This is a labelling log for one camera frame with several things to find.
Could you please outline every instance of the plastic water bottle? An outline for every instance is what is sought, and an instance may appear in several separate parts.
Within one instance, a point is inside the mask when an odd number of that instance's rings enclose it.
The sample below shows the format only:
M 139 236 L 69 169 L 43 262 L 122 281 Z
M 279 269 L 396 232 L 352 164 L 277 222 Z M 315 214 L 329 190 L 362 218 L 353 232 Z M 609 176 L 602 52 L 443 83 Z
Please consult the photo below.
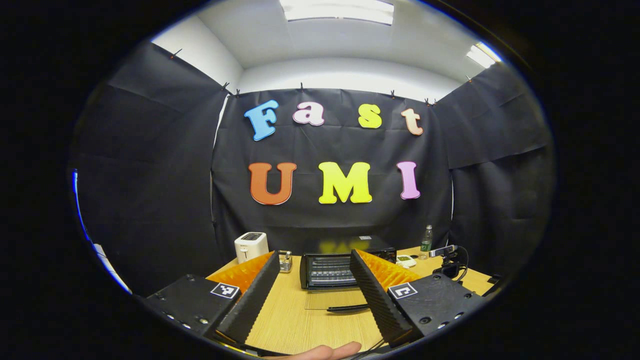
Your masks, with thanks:
M 433 231 L 431 225 L 427 225 L 427 231 L 424 232 L 424 237 L 420 243 L 420 260 L 425 260 L 429 257 L 429 251 L 431 251 L 431 242 L 433 241 Z

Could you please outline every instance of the ceiling light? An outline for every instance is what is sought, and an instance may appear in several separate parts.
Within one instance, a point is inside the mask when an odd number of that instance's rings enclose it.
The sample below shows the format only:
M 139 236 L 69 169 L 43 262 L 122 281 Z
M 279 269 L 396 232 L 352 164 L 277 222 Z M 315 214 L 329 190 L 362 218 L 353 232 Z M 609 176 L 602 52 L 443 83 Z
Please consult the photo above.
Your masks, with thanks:
M 288 21 L 356 19 L 391 25 L 394 6 L 379 0 L 280 0 Z
M 491 49 L 489 49 L 489 47 L 487 47 L 487 45 L 484 45 L 481 42 L 471 47 L 471 51 L 467 53 L 467 57 L 482 65 L 486 69 L 496 62 L 502 61 L 500 57 L 495 54 L 495 52 L 493 52 Z

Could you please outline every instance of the white ceiling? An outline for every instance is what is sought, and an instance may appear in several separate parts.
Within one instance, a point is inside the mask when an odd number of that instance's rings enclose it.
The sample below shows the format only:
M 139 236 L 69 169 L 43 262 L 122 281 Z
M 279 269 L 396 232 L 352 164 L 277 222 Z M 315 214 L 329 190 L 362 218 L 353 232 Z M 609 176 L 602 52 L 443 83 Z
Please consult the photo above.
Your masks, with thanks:
M 302 58 L 367 58 L 418 67 L 464 83 L 484 70 L 466 57 L 478 40 L 457 22 L 413 0 L 393 3 L 391 26 L 348 19 L 287 22 L 278 0 L 226 0 L 197 13 L 249 69 Z

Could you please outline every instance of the foam letter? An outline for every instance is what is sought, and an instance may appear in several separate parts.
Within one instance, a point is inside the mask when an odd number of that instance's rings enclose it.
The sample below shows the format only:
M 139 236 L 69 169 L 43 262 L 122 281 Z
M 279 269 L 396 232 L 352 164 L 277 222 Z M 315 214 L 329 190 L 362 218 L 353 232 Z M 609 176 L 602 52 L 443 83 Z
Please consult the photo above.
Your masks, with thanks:
M 257 202 L 264 205 L 280 205 L 291 196 L 291 186 L 293 185 L 293 170 L 296 170 L 294 163 L 279 163 L 276 167 L 280 170 L 280 192 L 267 192 L 267 172 L 271 170 L 271 165 L 267 163 L 253 163 L 249 165 L 251 172 L 251 196 Z
M 382 118 L 380 117 L 380 108 L 375 104 L 362 104 L 358 108 L 358 122 L 362 127 L 370 127 L 376 129 L 382 125 Z
M 406 128 L 414 135 L 421 135 L 423 130 L 418 126 L 420 115 L 413 112 L 413 109 L 407 109 L 400 113 L 406 119 Z
M 396 165 L 402 173 L 402 187 L 403 191 L 400 197 L 406 199 L 417 199 L 420 197 L 420 192 L 415 188 L 415 163 L 412 161 L 403 161 Z
M 323 194 L 318 199 L 321 204 L 336 203 L 337 198 L 333 195 L 334 188 L 342 202 L 347 201 L 351 189 L 353 189 L 351 202 L 371 202 L 372 197 L 369 195 L 369 182 L 367 179 L 367 173 L 371 168 L 369 164 L 354 163 L 347 177 L 344 177 L 342 170 L 336 163 L 320 163 L 318 168 L 324 174 Z
M 264 139 L 276 132 L 276 129 L 269 126 L 267 121 L 272 124 L 276 122 L 276 113 L 272 109 L 277 108 L 278 103 L 275 100 L 269 100 L 244 113 L 244 116 L 248 117 L 251 120 L 251 125 L 253 125 L 253 130 L 255 131 L 254 141 Z
M 324 119 L 322 118 L 324 108 L 317 102 L 301 102 L 298 104 L 298 109 L 300 110 L 293 113 L 293 121 L 299 122 L 300 124 L 309 123 L 313 126 L 324 124 Z

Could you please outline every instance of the black fabric curtain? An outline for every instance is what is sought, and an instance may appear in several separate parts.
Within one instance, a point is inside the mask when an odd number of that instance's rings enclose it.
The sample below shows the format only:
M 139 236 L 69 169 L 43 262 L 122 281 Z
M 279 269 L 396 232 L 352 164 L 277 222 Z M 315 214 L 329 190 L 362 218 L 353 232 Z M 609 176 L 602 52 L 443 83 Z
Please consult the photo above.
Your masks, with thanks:
M 540 242 L 555 186 L 552 138 L 525 83 L 496 63 L 433 107 L 453 178 L 450 243 L 507 276 Z
M 147 296 L 228 259 L 211 222 L 211 149 L 222 86 L 142 45 L 91 96 L 70 167 L 88 234 L 130 289 Z
M 275 100 L 272 135 L 253 139 L 255 130 L 245 112 Z M 293 119 L 298 105 L 323 106 L 324 124 L 313 126 Z M 359 124 L 361 104 L 379 107 L 381 124 Z M 420 115 L 421 135 L 409 132 L 401 112 Z M 417 199 L 402 199 L 403 178 L 397 163 L 416 163 Z M 295 163 L 290 198 L 265 205 L 250 192 L 252 163 L 269 163 L 266 188 L 280 190 L 279 163 Z M 319 164 L 335 162 L 347 176 L 356 162 L 370 164 L 369 203 L 338 199 L 321 204 L 323 171 Z M 216 137 L 212 159 L 216 232 L 233 253 L 233 241 L 247 231 L 267 233 L 269 247 L 295 254 L 321 238 L 376 235 L 399 249 L 420 244 L 427 224 L 433 225 L 437 245 L 444 244 L 451 221 L 451 175 L 444 137 L 424 102 L 372 92 L 334 89 L 272 90 L 231 96 Z

